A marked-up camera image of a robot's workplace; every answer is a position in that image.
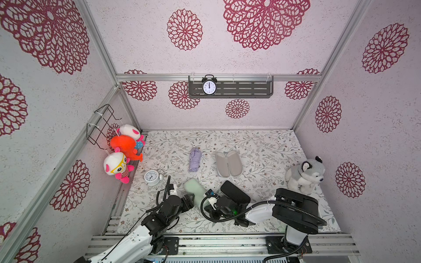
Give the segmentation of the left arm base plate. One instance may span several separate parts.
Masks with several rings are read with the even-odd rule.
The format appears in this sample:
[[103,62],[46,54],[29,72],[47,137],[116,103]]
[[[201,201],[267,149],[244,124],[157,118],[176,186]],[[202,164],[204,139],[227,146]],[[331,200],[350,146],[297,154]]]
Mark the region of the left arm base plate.
[[152,255],[177,255],[179,237],[162,236],[152,242]]

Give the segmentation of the black umbrella case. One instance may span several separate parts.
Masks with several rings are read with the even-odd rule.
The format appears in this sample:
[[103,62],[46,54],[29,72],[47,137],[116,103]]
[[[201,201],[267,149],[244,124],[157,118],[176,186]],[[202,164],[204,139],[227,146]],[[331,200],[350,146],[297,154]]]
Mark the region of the black umbrella case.
[[230,198],[232,201],[238,204],[249,204],[251,202],[251,198],[237,186],[235,186],[230,181],[225,181],[221,187],[221,192]]

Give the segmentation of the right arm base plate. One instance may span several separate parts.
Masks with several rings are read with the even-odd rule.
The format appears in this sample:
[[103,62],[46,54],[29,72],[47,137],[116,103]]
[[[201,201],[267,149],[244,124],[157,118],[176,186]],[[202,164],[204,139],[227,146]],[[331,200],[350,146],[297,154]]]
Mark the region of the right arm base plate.
[[[285,254],[294,251],[301,245],[301,242],[299,242],[298,245],[287,242],[284,236],[266,236],[265,242],[269,254]],[[306,236],[306,238],[304,239],[304,244],[298,250],[298,253],[312,253],[312,247],[310,245],[308,236]]]

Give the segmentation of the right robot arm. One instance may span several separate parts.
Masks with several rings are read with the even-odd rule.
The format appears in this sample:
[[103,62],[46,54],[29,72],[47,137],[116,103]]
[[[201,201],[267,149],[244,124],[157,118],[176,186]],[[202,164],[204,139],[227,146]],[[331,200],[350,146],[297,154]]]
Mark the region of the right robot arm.
[[318,234],[319,227],[327,225],[327,221],[318,215],[318,208],[316,199],[285,188],[277,189],[272,199],[254,204],[242,190],[208,190],[199,206],[203,217],[214,223],[233,220],[235,225],[243,227],[269,219],[284,223],[286,230],[281,243],[269,242],[278,252],[264,258],[264,263],[289,256],[297,256],[301,260],[311,251],[309,235]]

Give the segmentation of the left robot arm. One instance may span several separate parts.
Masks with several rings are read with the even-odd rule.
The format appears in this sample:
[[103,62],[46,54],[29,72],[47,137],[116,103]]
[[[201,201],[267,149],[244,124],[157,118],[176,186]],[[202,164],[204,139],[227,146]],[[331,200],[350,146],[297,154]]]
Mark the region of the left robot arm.
[[81,256],[77,263],[136,263],[150,254],[168,254],[164,248],[164,234],[174,220],[194,207],[194,194],[177,193],[177,189],[168,178],[164,189],[163,201],[146,211],[142,222],[130,231],[115,245],[106,251],[86,259]]

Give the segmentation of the purple umbrella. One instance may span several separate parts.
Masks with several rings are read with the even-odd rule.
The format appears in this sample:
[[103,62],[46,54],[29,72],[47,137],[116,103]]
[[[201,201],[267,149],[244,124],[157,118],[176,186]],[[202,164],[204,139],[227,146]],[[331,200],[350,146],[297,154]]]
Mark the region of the purple umbrella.
[[202,152],[198,147],[194,147],[190,151],[189,155],[189,172],[197,172],[200,167],[200,160]]

